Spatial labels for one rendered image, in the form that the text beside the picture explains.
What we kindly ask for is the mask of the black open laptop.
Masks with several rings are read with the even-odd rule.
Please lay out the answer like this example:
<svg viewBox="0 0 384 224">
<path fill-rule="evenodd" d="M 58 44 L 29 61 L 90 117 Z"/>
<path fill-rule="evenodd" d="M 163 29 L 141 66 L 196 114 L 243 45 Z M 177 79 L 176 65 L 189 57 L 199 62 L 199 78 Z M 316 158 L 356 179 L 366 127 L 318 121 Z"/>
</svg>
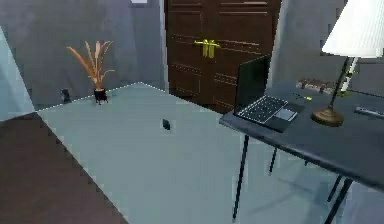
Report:
<svg viewBox="0 0 384 224">
<path fill-rule="evenodd" d="M 270 61 L 263 55 L 239 65 L 233 114 L 283 133 L 304 106 L 265 94 Z"/>
</svg>

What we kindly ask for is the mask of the orange houseplant in black pot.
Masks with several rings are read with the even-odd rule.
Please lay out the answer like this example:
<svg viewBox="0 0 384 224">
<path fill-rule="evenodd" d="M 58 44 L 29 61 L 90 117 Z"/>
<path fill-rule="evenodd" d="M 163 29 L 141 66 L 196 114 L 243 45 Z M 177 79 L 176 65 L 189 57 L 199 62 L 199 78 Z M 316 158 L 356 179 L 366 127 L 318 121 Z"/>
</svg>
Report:
<svg viewBox="0 0 384 224">
<path fill-rule="evenodd" d="M 85 59 L 73 47 L 65 47 L 65 49 L 68 50 L 69 53 L 78 60 L 88 75 L 88 78 L 94 84 L 93 94 L 95 97 L 95 103 L 98 105 L 100 105 L 102 101 L 108 102 L 108 96 L 106 89 L 103 87 L 103 81 L 108 73 L 114 72 L 114 69 L 104 70 L 103 65 L 111 45 L 112 41 L 105 41 L 104 43 L 101 43 L 99 40 L 97 40 L 95 42 L 95 49 L 92 49 L 90 44 L 85 41 L 85 47 L 88 56 L 87 59 Z"/>
</svg>

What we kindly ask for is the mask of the dark brown double door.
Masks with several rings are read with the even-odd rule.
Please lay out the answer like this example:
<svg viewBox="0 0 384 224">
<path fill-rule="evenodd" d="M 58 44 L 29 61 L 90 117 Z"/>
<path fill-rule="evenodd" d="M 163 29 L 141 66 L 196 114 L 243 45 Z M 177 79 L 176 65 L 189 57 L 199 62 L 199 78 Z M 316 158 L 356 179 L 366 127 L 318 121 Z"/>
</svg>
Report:
<svg viewBox="0 0 384 224">
<path fill-rule="evenodd" d="M 282 0 L 164 0 L 170 93 L 218 113 L 234 108 L 238 67 L 272 52 Z M 194 41 L 220 45 L 214 58 Z"/>
</svg>

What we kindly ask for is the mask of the brown flat patterned object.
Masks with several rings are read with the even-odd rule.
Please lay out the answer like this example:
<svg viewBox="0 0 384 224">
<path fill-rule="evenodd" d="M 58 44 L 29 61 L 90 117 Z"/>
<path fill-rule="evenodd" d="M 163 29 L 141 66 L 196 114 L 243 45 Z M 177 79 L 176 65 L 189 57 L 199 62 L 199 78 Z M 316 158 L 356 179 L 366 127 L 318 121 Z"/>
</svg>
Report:
<svg viewBox="0 0 384 224">
<path fill-rule="evenodd" d="M 313 78 L 304 78 L 296 82 L 296 87 L 316 91 L 319 93 L 332 94 L 336 87 L 336 83 Z"/>
</svg>

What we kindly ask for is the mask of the dark grey desk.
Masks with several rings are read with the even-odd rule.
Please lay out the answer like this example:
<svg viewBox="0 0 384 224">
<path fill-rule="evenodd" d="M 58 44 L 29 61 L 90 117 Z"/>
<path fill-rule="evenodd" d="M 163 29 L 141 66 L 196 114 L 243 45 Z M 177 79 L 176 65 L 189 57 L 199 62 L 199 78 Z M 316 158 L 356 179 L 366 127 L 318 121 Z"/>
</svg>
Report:
<svg viewBox="0 0 384 224">
<path fill-rule="evenodd" d="M 345 178 L 343 187 L 324 224 L 332 224 L 350 185 L 358 182 L 384 192 L 384 120 L 356 114 L 356 107 L 384 113 L 384 97 L 351 91 L 334 101 L 334 109 L 344 117 L 340 127 L 327 127 L 311 119 L 313 111 L 326 107 L 328 94 L 299 89 L 293 82 L 280 82 L 266 90 L 270 96 L 304 106 L 304 110 L 279 133 L 244 120 L 229 112 L 219 123 L 268 145 L 300 157 Z M 296 98 L 309 96 L 312 101 Z"/>
</svg>

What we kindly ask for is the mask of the grey remote control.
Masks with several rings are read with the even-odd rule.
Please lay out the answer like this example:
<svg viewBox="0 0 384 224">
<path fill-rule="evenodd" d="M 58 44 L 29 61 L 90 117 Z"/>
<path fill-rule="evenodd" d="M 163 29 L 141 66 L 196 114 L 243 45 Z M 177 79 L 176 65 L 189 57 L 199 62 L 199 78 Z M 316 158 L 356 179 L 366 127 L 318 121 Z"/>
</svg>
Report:
<svg viewBox="0 0 384 224">
<path fill-rule="evenodd" d="M 354 109 L 354 112 L 358 113 L 358 114 L 362 114 L 362 115 L 366 115 L 366 116 L 370 116 L 370 117 L 375 117 L 377 119 L 384 120 L 384 113 L 380 112 L 380 111 L 373 111 L 373 110 L 369 110 L 367 108 L 356 107 Z"/>
</svg>

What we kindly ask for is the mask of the white shade table lamp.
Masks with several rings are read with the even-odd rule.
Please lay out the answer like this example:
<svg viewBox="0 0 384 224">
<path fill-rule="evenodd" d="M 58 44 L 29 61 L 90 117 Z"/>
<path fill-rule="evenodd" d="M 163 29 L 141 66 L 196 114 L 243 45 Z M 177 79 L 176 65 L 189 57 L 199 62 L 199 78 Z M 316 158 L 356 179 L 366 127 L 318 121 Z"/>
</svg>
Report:
<svg viewBox="0 0 384 224">
<path fill-rule="evenodd" d="M 330 103 L 326 108 L 313 111 L 311 119 L 328 127 L 339 127 L 344 117 L 334 109 L 334 101 L 337 96 L 346 96 L 357 61 L 383 56 L 384 0 L 348 0 L 322 51 L 346 59 Z"/>
</svg>

